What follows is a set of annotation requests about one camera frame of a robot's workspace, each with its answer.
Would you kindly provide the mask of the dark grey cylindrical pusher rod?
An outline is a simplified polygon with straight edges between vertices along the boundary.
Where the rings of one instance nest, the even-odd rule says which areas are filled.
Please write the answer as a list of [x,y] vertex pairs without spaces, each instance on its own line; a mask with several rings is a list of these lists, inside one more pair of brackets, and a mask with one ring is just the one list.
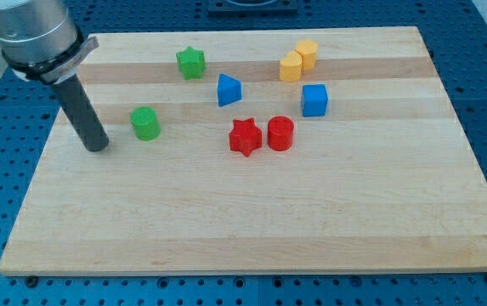
[[77,75],[51,86],[59,104],[86,150],[99,152],[109,138]]

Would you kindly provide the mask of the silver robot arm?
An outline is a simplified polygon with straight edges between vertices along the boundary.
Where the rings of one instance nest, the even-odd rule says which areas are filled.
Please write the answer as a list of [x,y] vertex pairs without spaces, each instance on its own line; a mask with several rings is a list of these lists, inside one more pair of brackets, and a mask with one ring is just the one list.
[[109,138],[77,76],[99,46],[86,38],[60,0],[0,0],[1,54],[14,74],[49,85],[85,149],[99,152]]

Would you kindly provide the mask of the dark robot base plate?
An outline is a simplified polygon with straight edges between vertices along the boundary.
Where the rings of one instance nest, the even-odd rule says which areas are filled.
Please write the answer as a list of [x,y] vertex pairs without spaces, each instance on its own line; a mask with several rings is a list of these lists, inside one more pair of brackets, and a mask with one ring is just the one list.
[[296,13],[297,0],[206,0],[210,15]]

